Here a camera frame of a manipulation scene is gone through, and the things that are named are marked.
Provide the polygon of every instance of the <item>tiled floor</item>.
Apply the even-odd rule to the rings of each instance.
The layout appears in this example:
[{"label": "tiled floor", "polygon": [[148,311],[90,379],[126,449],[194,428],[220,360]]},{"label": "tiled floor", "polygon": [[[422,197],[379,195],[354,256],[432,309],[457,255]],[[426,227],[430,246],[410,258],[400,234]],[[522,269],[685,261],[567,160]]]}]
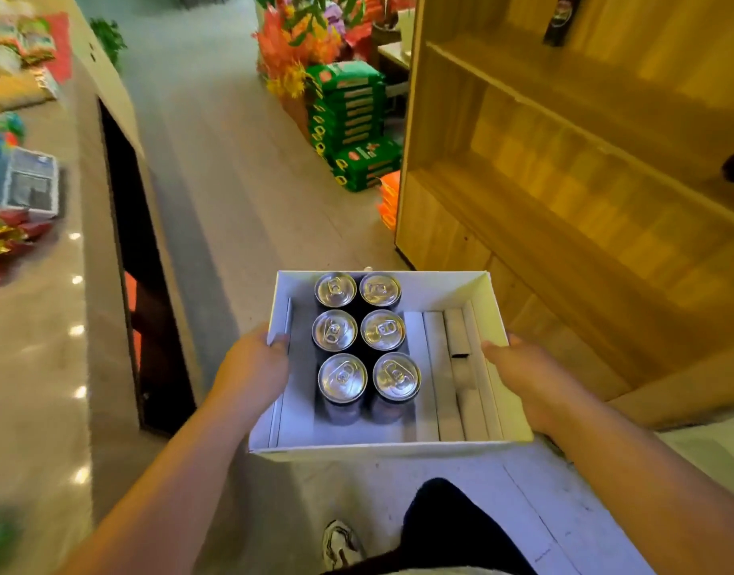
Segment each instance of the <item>tiled floor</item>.
[{"label": "tiled floor", "polygon": [[[119,21],[123,77],[155,174],[167,244],[205,377],[265,319],[276,270],[402,268],[374,192],[341,190],[255,73],[251,0],[78,0]],[[539,573],[650,573],[582,479],[545,447],[476,458],[276,464],[241,457],[205,573],[317,573],[341,517],[370,553],[397,541],[418,487],[444,476],[500,522]]]}]

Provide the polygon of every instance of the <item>white sneaker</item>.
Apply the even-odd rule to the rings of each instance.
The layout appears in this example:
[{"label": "white sneaker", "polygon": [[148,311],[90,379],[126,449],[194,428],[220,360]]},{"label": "white sneaker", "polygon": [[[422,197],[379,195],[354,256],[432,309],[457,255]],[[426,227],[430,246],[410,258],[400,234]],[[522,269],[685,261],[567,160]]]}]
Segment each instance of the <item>white sneaker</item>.
[{"label": "white sneaker", "polygon": [[335,571],[364,560],[362,544],[354,530],[342,521],[333,521],[322,537],[324,570]]}]

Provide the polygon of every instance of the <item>person's left hand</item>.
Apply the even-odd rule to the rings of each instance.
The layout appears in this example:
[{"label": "person's left hand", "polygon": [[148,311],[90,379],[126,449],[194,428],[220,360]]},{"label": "person's left hand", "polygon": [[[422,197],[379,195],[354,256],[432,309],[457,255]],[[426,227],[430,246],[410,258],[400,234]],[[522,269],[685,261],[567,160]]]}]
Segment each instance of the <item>person's left hand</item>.
[{"label": "person's left hand", "polygon": [[255,422],[284,391],[289,377],[287,337],[277,336],[266,345],[268,323],[243,335],[220,364],[209,403],[228,406]]}]

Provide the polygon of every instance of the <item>black pants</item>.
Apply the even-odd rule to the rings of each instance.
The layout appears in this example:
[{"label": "black pants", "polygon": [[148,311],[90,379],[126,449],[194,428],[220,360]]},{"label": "black pants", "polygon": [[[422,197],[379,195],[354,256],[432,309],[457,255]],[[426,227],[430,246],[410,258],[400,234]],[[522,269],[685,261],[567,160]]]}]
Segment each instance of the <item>black pants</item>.
[{"label": "black pants", "polygon": [[443,478],[429,480],[415,494],[404,515],[397,549],[338,573],[383,575],[438,567],[481,567],[511,575],[536,575],[505,531]]}]

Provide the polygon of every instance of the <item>shelf board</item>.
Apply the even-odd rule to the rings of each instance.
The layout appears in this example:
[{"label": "shelf board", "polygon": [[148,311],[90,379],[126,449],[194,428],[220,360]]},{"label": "shelf board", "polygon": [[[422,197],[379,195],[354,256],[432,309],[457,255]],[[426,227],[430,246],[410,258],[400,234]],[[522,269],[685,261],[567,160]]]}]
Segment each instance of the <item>shelf board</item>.
[{"label": "shelf board", "polygon": [[545,46],[523,30],[500,27],[427,45],[734,223],[734,184],[720,174],[734,153],[733,113],[566,48]]},{"label": "shelf board", "polygon": [[633,386],[714,347],[661,294],[475,153],[410,172]]}]

